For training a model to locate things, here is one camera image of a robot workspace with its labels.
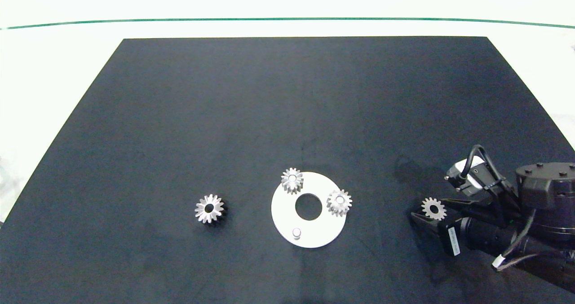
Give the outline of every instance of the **white floor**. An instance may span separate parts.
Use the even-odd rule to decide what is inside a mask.
[[[575,146],[575,0],[0,0],[0,221],[123,38],[487,36]],[[53,22],[401,17],[462,21]]]

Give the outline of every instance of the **white label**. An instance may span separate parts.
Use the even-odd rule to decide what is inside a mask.
[[[449,233],[449,241],[451,241],[451,248],[453,249],[453,255],[457,256],[458,254],[461,253],[461,251],[460,251],[460,243],[458,243],[457,241],[456,229],[454,227],[451,227],[447,229],[447,232]]]

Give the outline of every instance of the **metal gear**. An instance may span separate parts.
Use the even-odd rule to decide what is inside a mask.
[[[351,207],[351,196],[348,192],[345,192],[343,189],[336,190],[329,194],[329,198],[327,199],[327,207],[336,216],[343,216],[344,214],[349,211]]]
[[[437,208],[437,212],[431,210],[431,207],[435,206]],[[423,213],[425,216],[432,218],[434,220],[443,220],[447,216],[447,211],[445,210],[445,206],[441,204],[441,201],[434,199],[434,198],[426,198],[421,203],[421,207],[423,208]]]
[[[195,216],[198,218],[198,221],[203,224],[211,224],[212,221],[215,223],[218,217],[224,214],[224,202],[222,202],[221,198],[218,198],[217,195],[206,195],[203,199],[199,199],[199,203],[195,205],[197,206]]]
[[[304,175],[296,168],[286,169],[282,175],[283,190],[295,194],[299,192],[304,185]]]

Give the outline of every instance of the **white disc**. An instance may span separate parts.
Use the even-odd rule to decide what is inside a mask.
[[[300,247],[321,247],[333,241],[345,224],[345,214],[329,211],[327,199],[339,187],[331,179],[314,172],[302,172],[303,187],[288,194],[280,184],[271,199],[271,217],[283,238]],[[313,194],[322,202],[322,213],[314,220],[305,220],[296,212],[296,201],[304,194]]]

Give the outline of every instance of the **spur gear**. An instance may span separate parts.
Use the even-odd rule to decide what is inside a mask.
[[[295,194],[304,185],[304,175],[296,168],[286,169],[282,175],[283,190]]]
[[[349,211],[351,202],[353,202],[353,200],[351,199],[349,193],[345,192],[343,189],[338,189],[329,194],[329,198],[327,199],[327,207],[332,212],[332,214],[335,214],[336,216],[343,216],[347,213],[347,211]]]
[[[445,210],[445,206],[443,204],[441,204],[441,201],[439,201],[437,199],[426,198],[421,203],[421,207],[423,208],[423,213],[425,214],[425,216],[432,218],[434,220],[441,221],[447,216],[447,211]]]
[[[199,199],[199,203],[195,205],[197,206],[195,216],[198,218],[198,221],[203,224],[211,224],[212,221],[215,223],[218,217],[224,214],[225,210],[224,202],[222,202],[221,198],[218,198],[217,195],[213,194],[209,196],[206,195],[203,199]]]

